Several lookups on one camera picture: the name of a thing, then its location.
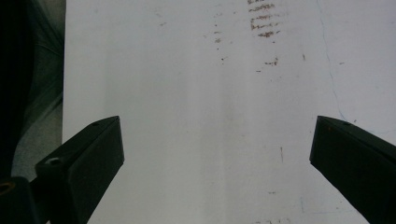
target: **white paper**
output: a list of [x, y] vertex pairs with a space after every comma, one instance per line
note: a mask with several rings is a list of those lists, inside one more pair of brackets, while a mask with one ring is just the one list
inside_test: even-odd
[[396, 144], [394, 11], [68, 1], [64, 141], [119, 115], [126, 157], [90, 223], [367, 223], [309, 153], [318, 115]]

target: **screw hole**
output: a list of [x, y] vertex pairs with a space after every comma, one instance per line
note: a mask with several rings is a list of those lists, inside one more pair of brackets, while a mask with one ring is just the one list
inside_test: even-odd
[[51, 159], [48, 159], [47, 161], [46, 161], [46, 164], [49, 164], [49, 165], [59, 165], [59, 164], [61, 164], [62, 163], [62, 161], [61, 161], [61, 159], [59, 159], [59, 158], [51, 158]]
[[14, 182], [6, 182], [3, 184], [0, 184], [0, 195], [8, 193], [14, 188], [15, 188]]

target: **white surface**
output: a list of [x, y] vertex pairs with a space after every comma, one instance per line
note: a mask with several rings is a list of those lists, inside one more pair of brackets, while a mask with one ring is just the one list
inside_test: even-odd
[[90, 223], [367, 223], [308, 158], [317, 115], [396, 144], [394, 11], [68, 1], [64, 140], [120, 115], [126, 156]]

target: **blue line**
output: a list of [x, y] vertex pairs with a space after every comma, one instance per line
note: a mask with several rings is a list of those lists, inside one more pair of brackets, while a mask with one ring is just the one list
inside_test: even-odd
[[324, 25], [324, 22], [323, 22], [323, 18], [321, 16], [322, 15], [322, 9], [320, 7], [319, 0], [317, 0], [317, 4], [318, 4], [319, 12], [320, 12], [320, 22], [322, 24], [322, 30], [323, 30], [322, 36], [323, 36], [324, 45], [326, 47], [327, 61], [329, 62], [329, 74], [330, 74], [330, 77], [332, 78], [332, 93], [334, 94], [335, 101], [337, 102], [338, 112], [340, 113], [341, 119], [343, 119], [344, 121], [347, 121], [347, 118], [344, 116], [343, 112], [341, 111], [340, 103], [338, 101], [338, 95], [337, 95], [337, 92], [335, 91], [335, 82], [334, 82], [334, 77], [332, 75], [332, 61], [330, 60], [330, 56], [329, 56], [329, 45], [327, 44], [326, 30], [325, 30], [325, 25]]

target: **brown smudge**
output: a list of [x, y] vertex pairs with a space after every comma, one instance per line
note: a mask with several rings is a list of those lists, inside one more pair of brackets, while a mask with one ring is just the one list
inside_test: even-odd
[[253, 4], [253, 3], [263, 2], [263, 1], [265, 1], [265, 0], [247, 0], [247, 3], [248, 3], [249, 5], [251, 5], [251, 4]]
[[268, 23], [268, 24], [264, 24], [264, 25], [254, 25], [254, 21], [255, 21], [255, 19], [251, 19], [250, 20], [250, 28], [251, 28], [251, 30], [254, 30], [254, 29], [261, 29], [261, 28], [266, 28], [266, 27], [274, 27], [274, 26], [278, 26], [279, 25], [279, 22], [271, 22], [271, 23]]
[[277, 57], [276, 57], [273, 63], [265, 63], [265, 64], [271, 65], [271, 66], [274, 66], [274, 65], [276, 66], [276, 65], [277, 65], [277, 62], [278, 62], [278, 59], [277, 59]]
[[259, 6], [259, 7], [255, 7], [255, 8], [250, 9], [249, 12], [259, 11], [259, 10], [262, 10], [262, 9], [268, 10], [270, 8], [273, 8], [273, 7], [275, 7], [274, 4], [263, 4], [263, 5]]
[[266, 32], [266, 33], [262, 33], [262, 34], [259, 34], [259, 36], [265, 36], [265, 37], [270, 37], [271, 35], [273, 35], [274, 34], [274, 32]]

